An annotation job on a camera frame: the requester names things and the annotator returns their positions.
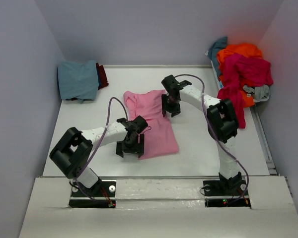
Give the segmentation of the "pink t shirt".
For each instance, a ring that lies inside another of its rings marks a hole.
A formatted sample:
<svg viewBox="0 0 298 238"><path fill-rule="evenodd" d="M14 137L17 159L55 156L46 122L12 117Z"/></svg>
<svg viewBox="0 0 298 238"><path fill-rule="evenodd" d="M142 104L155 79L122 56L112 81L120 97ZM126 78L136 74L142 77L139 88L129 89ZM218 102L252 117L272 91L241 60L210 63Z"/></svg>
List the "pink t shirt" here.
<svg viewBox="0 0 298 238"><path fill-rule="evenodd" d="M127 91L123 95L129 119L133 120L141 116L151 127L145 132L144 154L140 157L141 160L179 152L171 121L162 115L161 96L163 94L165 94L164 90L152 90L144 94Z"/></svg>

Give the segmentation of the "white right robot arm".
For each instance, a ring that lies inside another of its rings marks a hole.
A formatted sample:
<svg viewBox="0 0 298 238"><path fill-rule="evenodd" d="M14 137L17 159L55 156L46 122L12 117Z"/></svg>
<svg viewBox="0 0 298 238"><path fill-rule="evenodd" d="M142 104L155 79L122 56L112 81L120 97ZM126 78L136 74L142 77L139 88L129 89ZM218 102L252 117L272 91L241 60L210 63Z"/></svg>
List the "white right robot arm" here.
<svg viewBox="0 0 298 238"><path fill-rule="evenodd" d="M220 100L205 93L205 85L198 89L191 82L177 81L169 75L162 80L166 93L161 96L162 114L172 117L180 114L180 102L186 102L202 111L208 132L218 148L220 171L218 180L204 182L202 194L205 196L235 196L243 183L236 158L235 137L239 128L238 119L231 100Z"/></svg>

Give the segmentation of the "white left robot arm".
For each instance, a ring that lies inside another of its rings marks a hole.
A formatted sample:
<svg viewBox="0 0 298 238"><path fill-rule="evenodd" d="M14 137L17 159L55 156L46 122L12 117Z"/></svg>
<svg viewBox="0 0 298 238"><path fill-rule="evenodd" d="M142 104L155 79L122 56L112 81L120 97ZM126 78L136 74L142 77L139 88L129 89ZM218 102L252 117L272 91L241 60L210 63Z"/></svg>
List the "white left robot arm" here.
<svg viewBox="0 0 298 238"><path fill-rule="evenodd" d="M116 155L144 155L145 135L148 127L146 120L138 116L134 120L126 118L91 130L79 131L76 127L69 128L50 152L49 158L58 169L73 180L86 195L96 195L101 187L101 178L88 166L90 156L95 155L99 147L116 143Z"/></svg>

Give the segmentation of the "clear plastic bin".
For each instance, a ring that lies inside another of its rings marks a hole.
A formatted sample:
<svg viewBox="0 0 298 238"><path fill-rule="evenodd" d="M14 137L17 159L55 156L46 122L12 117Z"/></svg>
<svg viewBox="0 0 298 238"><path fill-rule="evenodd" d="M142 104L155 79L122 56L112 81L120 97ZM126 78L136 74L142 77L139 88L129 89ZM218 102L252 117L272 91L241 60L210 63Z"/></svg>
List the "clear plastic bin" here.
<svg viewBox="0 0 298 238"><path fill-rule="evenodd" d="M213 72L216 78L216 82L218 85L219 89L223 88L223 84L220 80L220 75L221 75L221 71L219 70L219 62L217 59L217 56L213 53L213 51L211 49L207 50L205 52L205 55L209 58L209 60L211 61L211 66L213 68Z"/></svg>

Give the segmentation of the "teal t shirt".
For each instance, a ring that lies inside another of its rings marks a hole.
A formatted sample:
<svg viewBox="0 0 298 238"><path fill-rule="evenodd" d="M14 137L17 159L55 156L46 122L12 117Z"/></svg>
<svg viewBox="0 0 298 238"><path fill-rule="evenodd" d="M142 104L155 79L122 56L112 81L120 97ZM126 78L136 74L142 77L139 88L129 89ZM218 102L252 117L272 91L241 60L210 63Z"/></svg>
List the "teal t shirt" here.
<svg viewBox="0 0 298 238"><path fill-rule="evenodd" d="M209 49L211 49L213 51L213 53L217 56L217 53L220 50L223 50L227 47L228 45L228 37L224 36L221 37L219 39L217 39L210 47Z"/></svg>

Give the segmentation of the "folded dark red t shirt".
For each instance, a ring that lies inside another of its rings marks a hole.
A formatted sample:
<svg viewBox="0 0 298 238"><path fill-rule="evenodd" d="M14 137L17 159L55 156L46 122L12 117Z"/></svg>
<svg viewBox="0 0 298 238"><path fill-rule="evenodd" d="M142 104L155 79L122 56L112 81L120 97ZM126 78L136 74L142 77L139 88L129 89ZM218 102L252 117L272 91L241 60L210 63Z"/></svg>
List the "folded dark red t shirt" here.
<svg viewBox="0 0 298 238"><path fill-rule="evenodd" d="M96 70L98 75L98 89L105 88L109 85L104 66L96 63Z"/></svg>

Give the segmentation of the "folded light blue t shirt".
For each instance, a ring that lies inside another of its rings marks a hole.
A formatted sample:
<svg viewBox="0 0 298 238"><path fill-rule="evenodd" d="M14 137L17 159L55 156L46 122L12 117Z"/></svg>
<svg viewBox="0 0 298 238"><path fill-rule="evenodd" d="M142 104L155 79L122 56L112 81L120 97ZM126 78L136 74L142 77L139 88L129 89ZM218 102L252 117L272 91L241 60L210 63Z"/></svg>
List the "folded light blue t shirt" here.
<svg viewBox="0 0 298 238"><path fill-rule="evenodd" d="M62 62L58 66L58 85L62 100L95 100L99 86L96 61Z"/></svg>

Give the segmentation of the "grey t shirt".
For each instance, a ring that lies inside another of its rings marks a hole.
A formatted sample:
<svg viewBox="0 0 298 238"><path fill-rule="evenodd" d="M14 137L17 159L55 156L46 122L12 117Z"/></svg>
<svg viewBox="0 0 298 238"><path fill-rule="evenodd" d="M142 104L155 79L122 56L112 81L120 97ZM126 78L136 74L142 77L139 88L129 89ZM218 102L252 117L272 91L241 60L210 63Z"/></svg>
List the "grey t shirt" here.
<svg viewBox="0 0 298 238"><path fill-rule="evenodd" d="M270 89L268 85L260 87L243 86L243 91L246 93L247 98L252 98L254 103L266 102L270 98Z"/></svg>

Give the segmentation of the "magenta t shirt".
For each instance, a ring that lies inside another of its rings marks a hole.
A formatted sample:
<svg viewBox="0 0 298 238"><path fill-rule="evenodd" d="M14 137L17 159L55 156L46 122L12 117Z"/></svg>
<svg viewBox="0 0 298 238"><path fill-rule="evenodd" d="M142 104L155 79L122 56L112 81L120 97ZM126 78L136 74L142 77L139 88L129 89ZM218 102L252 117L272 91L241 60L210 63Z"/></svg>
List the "magenta t shirt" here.
<svg viewBox="0 0 298 238"><path fill-rule="evenodd" d="M232 101L239 128L245 129L244 108L250 105L245 101L246 94L243 93L243 86L271 86L273 83L271 64L268 61L233 54L224 60L223 88L219 90L218 98Z"/></svg>

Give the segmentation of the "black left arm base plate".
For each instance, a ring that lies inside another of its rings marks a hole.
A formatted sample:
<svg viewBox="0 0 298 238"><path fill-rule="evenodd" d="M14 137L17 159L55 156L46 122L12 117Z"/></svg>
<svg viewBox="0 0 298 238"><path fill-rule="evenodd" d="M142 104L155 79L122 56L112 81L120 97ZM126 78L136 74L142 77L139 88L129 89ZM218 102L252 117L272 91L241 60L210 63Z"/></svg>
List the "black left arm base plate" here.
<svg viewBox="0 0 298 238"><path fill-rule="evenodd" d="M116 180L102 180L92 188L76 181L69 181L71 208L114 209L116 207Z"/></svg>

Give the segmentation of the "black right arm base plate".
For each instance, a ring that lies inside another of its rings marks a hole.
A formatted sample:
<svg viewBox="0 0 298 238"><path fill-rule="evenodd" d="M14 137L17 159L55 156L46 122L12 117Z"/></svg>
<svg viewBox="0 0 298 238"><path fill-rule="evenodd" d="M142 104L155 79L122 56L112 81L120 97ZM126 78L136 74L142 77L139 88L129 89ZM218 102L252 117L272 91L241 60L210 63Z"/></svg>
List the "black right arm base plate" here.
<svg viewBox="0 0 298 238"><path fill-rule="evenodd" d="M200 193L205 198L207 208L224 208L224 207L251 207L248 191L242 193L246 187L246 181L242 182L232 191L224 191L220 188L219 180L205 180Z"/></svg>

